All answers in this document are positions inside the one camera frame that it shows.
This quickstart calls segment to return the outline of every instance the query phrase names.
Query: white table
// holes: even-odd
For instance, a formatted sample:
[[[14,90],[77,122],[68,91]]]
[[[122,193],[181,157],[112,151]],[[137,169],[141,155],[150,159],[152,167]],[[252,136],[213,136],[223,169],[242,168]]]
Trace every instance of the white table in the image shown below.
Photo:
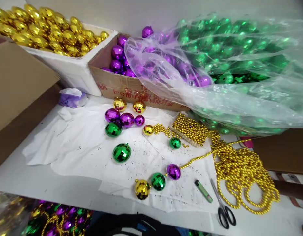
[[[91,97],[92,101],[112,100]],[[291,201],[281,196],[279,203],[274,202],[270,212],[263,216],[253,215],[245,209],[232,209],[236,220],[236,227],[224,229],[216,214],[199,212],[165,213],[129,199],[110,196],[98,191],[101,181],[96,179],[60,176],[54,173],[50,166],[27,166],[22,149],[32,140],[33,136],[43,129],[60,109],[55,107],[42,121],[42,124],[22,142],[22,144],[0,166],[0,191],[43,199],[52,202],[104,211],[113,214],[143,213],[164,224],[212,232],[229,236],[265,236],[265,235],[302,235],[303,209],[296,208]]]

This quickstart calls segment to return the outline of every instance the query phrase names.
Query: pink object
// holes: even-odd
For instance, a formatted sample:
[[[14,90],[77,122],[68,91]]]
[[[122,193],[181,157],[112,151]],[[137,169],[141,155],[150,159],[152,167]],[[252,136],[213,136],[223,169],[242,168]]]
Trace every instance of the pink object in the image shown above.
[[[251,137],[239,137],[239,140],[245,140],[245,139],[250,139]],[[249,141],[245,141],[240,143],[240,145],[244,148],[253,148],[253,141],[249,140]]]

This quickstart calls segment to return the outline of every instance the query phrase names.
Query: green ornament ball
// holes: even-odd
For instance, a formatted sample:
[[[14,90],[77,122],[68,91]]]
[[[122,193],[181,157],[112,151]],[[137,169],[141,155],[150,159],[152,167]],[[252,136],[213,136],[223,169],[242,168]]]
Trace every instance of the green ornament ball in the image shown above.
[[[173,137],[169,141],[170,147],[177,150],[182,146],[182,142],[179,138]]]
[[[118,122],[111,122],[106,125],[105,133],[109,137],[117,137],[122,133],[122,126]]]
[[[151,177],[151,186],[157,191],[162,191],[165,187],[165,177],[163,174],[154,173]]]
[[[113,150],[113,158],[116,162],[126,162],[132,154],[131,147],[128,144],[118,144]]]

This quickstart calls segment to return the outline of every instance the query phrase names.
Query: white foam box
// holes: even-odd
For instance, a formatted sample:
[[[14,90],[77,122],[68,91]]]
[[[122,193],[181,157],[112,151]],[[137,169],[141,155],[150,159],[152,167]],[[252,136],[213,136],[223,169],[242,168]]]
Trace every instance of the white foam box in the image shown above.
[[[106,31],[109,34],[107,39],[83,57],[68,57],[25,46],[22,46],[22,48],[56,71],[61,77],[60,81],[66,88],[76,88],[81,92],[101,96],[101,91],[90,72],[88,62],[101,48],[104,48],[118,32],[85,23],[83,23],[83,26],[85,29],[92,30],[97,35],[100,35],[101,31]]]

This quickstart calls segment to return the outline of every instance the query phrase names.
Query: cardboard flap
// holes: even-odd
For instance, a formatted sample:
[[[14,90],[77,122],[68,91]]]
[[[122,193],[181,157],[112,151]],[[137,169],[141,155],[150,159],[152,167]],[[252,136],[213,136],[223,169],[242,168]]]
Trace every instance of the cardboard flap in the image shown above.
[[[0,130],[58,80],[53,70],[17,44],[0,43]]]

